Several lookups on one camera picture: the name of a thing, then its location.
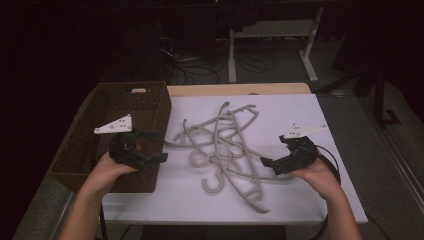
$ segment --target finger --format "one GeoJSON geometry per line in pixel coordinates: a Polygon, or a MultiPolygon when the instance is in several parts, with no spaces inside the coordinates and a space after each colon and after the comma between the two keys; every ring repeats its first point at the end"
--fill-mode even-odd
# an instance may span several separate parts
{"type": "Polygon", "coordinates": [[[121,176],[122,174],[132,173],[132,172],[136,172],[136,171],[138,171],[138,169],[132,168],[132,167],[124,165],[124,164],[118,164],[115,168],[115,174],[117,176],[121,176]]]}

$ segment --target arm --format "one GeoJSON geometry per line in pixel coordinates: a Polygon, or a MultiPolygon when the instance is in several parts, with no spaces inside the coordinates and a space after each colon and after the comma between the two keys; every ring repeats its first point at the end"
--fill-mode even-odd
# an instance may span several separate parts
{"type": "Polygon", "coordinates": [[[81,187],[59,239],[95,239],[103,196],[120,175],[134,171],[104,154],[81,187]]]}
{"type": "Polygon", "coordinates": [[[330,169],[319,158],[309,167],[289,173],[305,180],[327,202],[331,239],[362,239],[349,201],[330,169]]]}

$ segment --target table leg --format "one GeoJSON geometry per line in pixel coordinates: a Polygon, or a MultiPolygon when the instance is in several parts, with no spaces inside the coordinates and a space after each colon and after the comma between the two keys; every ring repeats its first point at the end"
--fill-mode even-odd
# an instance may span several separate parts
{"type": "Polygon", "coordinates": [[[314,68],[312,67],[311,61],[309,60],[309,53],[311,52],[312,44],[314,43],[315,36],[318,30],[319,22],[321,20],[323,11],[324,11],[323,7],[320,7],[317,9],[314,22],[311,25],[311,30],[309,32],[306,47],[305,49],[299,51],[300,58],[302,59],[302,62],[303,62],[303,66],[305,66],[306,73],[308,74],[309,81],[313,83],[318,82],[318,77],[315,73],[314,68]]]}

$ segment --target white table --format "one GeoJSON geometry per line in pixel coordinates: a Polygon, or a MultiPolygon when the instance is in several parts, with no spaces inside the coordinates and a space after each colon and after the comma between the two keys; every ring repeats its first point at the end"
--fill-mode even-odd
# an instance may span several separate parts
{"type": "MultiPolygon", "coordinates": [[[[273,159],[288,155],[288,149],[285,144],[280,143],[278,136],[285,133],[293,123],[326,124],[313,94],[172,97],[173,106],[166,140],[171,141],[177,132],[182,131],[184,119],[187,119],[187,126],[190,126],[216,117],[225,101],[230,102],[226,110],[234,110],[247,104],[256,105],[259,116],[243,131],[243,137],[250,149],[273,159]]],[[[315,144],[327,148],[336,157],[342,187],[355,219],[358,223],[367,222],[334,143],[331,126],[309,138],[315,144]]],[[[288,225],[318,223],[327,214],[325,202],[308,184],[299,179],[261,181],[264,197],[257,203],[269,212],[258,213],[238,195],[227,179],[224,189],[219,193],[211,194],[202,189],[202,178],[209,179],[213,186],[215,165],[203,168],[192,166],[188,160],[191,150],[165,146],[163,151],[168,152],[169,156],[168,161],[161,164],[155,192],[107,194],[103,199],[106,220],[138,224],[288,225]]],[[[253,157],[252,160],[258,172],[272,175],[272,169],[263,167],[258,157],[253,157]]],[[[244,180],[239,178],[236,181],[242,186],[251,184],[244,180]]]]}

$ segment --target table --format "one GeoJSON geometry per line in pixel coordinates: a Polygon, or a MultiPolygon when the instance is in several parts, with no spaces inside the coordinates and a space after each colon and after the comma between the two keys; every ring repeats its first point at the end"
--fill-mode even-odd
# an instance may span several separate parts
{"type": "MultiPolygon", "coordinates": [[[[293,121],[326,124],[316,96],[310,94],[306,84],[169,86],[168,89],[173,109],[165,138],[167,141],[181,131],[184,118],[187,118],[188,124],[197,124],[213,118],[225,101],[230,102],[229,110],[243,104],[256,105],[259,116],[242,131],[243,136],[249,149],[266,152],[274,159],[288,155],[288,150],[279,142],[278,136],[282,135],[293,121]],[[245,95],[252,92],[262,95],[245,95]]],[[[315,133],[310,138],[330,150],[338,159],[342,187],[349,198],[356,221],[367,222],[331,136],[331,126],[329,130],[315,133]]],[[[103,199],[107,221],[132,224],[288,225],[319,223],[326,216],[325,202],[309,185],[299,179],[272,183],[261,181],[264,198],[259,202],[255,200],[255,203],[269,211],[260,213],[246,204],[234,188],[231,188],[228,179],[225,179],[225,187],[219,193],[207,193],[202,189],[202,178],[208,179],[211,187],[217,184],[214,182],[216,168],[213,165],[206,168],[191,166],[188,160],[190,153],[187,150],[164,146],[164,152],[169,153],[168,161],[160,167],[155,192],[107,194],[103,199]]],[[[260,174],[269,174],[272,171],[261,167],[257,158],[252,158],[260,174]]],[[[242,184],[242,187],[250,186],[249,181],[236,181],[242,184]]]]}

